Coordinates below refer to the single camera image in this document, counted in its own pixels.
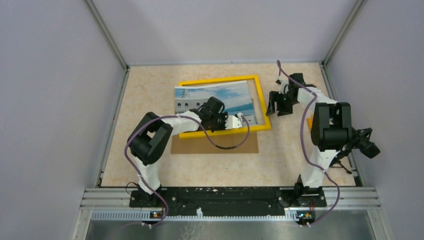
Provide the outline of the yellow picture frame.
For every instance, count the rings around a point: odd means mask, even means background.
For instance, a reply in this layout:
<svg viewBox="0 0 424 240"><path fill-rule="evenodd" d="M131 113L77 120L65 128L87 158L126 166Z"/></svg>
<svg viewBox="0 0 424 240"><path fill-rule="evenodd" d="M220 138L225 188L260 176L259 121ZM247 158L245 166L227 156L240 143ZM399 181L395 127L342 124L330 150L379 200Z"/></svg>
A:
<svg viewBox="0 0 424 240"><path fill-rule="evenodd" d="M239 81L254 81L256 93L259 100L259 105L261 109L261 113L264 119L263 125L253 125L249 127L249 132L260 132L260 131L268 131L272 128L269 117L266 115L267 106L266 101L264 99L261 83L258 75L242 75L242 76L230 76L230 77L221 77L221 78L210 78L210 79L198 79L198 80L188 80L188 81L180 81L178 82L178 87L184 86L199 86L206 84L221 84L221 83L230 83L230 82L239 82ZM207 130L206 133L203 131L191 131L191 132L183 132L179 134L180 139L192 139L192 138L202 138L208 134L210 137L215 136L223 136L223 135L233 135L233 134L242 134L247 133L248 128L233 128L229 130L217 130L211 132Z"/></svg>

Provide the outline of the building and sky photo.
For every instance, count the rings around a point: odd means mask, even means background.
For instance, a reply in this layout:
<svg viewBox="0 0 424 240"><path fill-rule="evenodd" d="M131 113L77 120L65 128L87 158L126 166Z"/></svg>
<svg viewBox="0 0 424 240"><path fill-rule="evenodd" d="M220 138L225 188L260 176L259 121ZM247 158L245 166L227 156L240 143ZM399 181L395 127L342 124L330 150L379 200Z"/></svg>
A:
<svg viewBox="0 0 424 240"><path fill-rule="evenodd" d="M258 124L256 115L257 97L246 80L199 86L176 86L175 113L182 114L190 109L197 109L215 97L224 104L224 111L230 115L242 113L251 126Z"/></svg>

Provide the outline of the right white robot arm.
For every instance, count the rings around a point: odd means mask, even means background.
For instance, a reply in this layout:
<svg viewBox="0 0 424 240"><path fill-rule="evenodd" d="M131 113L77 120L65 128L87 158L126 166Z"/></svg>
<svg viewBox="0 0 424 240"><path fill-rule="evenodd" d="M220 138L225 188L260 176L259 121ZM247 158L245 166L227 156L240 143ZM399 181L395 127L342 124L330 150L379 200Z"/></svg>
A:
<svg viewBox="0 0 424 240"><path fill-rule="evenodd" d="M295 104L304 104L301 124L305 124L308 111L312 111L310 137L314 145L293 191L278 200L284 207L325 207L323 180L333 159L352 139L351 107L327 97L315 85L306 84L302 73L293 73L286 81L278 78L276 84L280 89L270 91L266 115L290 115Z"/></svg>

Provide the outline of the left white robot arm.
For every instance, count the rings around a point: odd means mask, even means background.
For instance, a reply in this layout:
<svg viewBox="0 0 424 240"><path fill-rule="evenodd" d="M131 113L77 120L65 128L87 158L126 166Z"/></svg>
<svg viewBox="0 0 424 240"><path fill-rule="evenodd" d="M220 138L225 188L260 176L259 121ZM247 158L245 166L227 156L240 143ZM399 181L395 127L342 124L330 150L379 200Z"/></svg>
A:
<svg viewBox="0 0 424 240"><path fill-rule="evenodd" d="M146 113L128 137L124 149L125 157L138 175L137 191L141 200L149 207L160 202L158 161L173 136L196 131L209 134L239 125L240 119L226 112L224 103L215 97L174 115Z"/></svg>

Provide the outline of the brown frame backing board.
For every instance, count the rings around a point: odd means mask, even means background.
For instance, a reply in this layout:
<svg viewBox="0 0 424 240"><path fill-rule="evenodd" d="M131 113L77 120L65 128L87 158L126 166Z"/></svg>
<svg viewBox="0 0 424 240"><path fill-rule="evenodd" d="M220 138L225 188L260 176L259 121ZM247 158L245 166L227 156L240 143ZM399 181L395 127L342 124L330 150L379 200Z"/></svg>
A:
<svg viewBox="0 0 424 240"><path fill-rule="evenodd" d="M182 116L193 117L194 119L201 122L199 112L203 113L223 113L225 106L222 101L215 97L210 97L207 102L201 105L199 108L192 108L183 113L178 113ZM243 127L251 125L243 115ZM189 119L184 119L184 126L180 130L185 132L197 132L203 131L206 133L204 127L201 124L197 124ZM205 137L180 139L179 134L172 139L171 153L172 154L223 154L224 151L234 154L248 154L258 153L257 135L252 134L253 139L249 140L249 132L246 135L242 134L229 134L220 136L209 136L206 134Z"/></svg>

